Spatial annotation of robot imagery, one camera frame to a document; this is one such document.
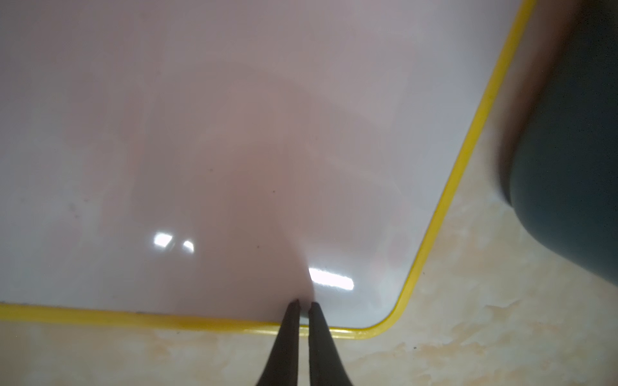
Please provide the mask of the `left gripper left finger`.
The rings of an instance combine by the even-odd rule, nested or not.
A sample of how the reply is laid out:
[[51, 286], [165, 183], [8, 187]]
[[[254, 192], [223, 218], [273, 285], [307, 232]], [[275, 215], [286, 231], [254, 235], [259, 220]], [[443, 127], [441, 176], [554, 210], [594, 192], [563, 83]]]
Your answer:
[[298, 384], [300, 312], [299, 300], [288, 305], [257, 386]]

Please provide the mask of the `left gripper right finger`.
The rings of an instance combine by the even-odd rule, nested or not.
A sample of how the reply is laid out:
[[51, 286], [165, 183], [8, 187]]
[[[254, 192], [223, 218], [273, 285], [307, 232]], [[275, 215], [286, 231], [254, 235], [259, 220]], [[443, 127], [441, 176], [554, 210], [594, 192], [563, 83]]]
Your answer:
[[352, 386], [318, 302], [312, 303], [308, 315], [310, 385]]

